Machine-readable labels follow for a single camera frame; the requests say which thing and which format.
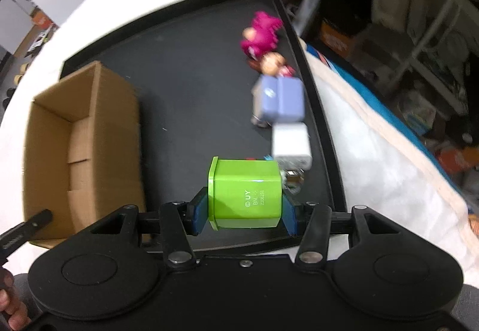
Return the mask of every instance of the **green box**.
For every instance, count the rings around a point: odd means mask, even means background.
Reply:
[[[208,218],[218,228],[276,227],[281,218],[276,161],[219,160],[208,174]]]

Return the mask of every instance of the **white cube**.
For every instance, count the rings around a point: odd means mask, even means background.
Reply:
[[[272,127],[272,157],[283,170],[311,168],[310,136],[304,123],[276,123]]]

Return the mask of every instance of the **white tablecloth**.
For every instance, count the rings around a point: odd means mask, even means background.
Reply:
[[[54,84],[64,60],[108,32],[180,0],[85,0],[40,52],[0,127],[0,232],[22,221],[22,161],[32,98]],[[339,75],[307,55],[331,129],[348,207],[367,204],[451,253],[465,282],[479,287],[479,240],[464,200],[416,147],[373,111]],[[347,249],[331,240],[329,258]],[[28,271],[43,249],[26,244],[6,264]],[[294,255],[295,249],[286,250]]]

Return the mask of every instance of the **metal bolt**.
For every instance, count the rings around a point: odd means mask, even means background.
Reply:
[[[251,267],[253,266],[253,261],[250,259],[242,259],[241,261],[239,261],[239,265],[241,267]]]
[[[317,251],[305,251],[299,255],[299,259],[304,263],[318,263],[323,259],[323,255]]]
[[[191,258],[191,254],[186,251],[174,251],[168,255],[168,261],[175,265],[188,262]]]

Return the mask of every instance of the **uy logo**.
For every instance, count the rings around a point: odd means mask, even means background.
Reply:
[[[251,200],[251,192],[248,192],[247,190],[245,190],[245,191],[244,191],[244,199],[245,199],[245,201],[246,201],[246,202],[244,203],[244,205],[245,205],[246,207],[251,206],[251,201],[250,201],[250,200]]]

